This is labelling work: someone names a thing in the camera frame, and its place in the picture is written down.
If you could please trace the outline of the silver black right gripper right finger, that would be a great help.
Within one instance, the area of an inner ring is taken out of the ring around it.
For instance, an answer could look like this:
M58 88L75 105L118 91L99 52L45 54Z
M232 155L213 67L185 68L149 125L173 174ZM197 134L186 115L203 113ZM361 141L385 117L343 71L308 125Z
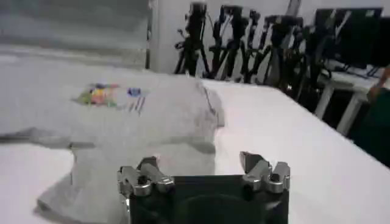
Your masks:
M288 163L278 161L273 167L261 155L244 151L239 153L239 158L245 173L242 176L243 183L252 191L267 191L273 194L289 191L291 169Z

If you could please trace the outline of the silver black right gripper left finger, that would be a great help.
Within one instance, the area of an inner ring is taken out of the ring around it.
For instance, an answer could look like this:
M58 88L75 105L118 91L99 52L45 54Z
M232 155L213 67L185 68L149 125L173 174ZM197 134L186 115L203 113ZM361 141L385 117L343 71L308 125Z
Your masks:
M121 166L117 171L118 192L124 197L147 197L154 189L171 192L174 177L165 175L158 166L159 157L144 157L136 167Z

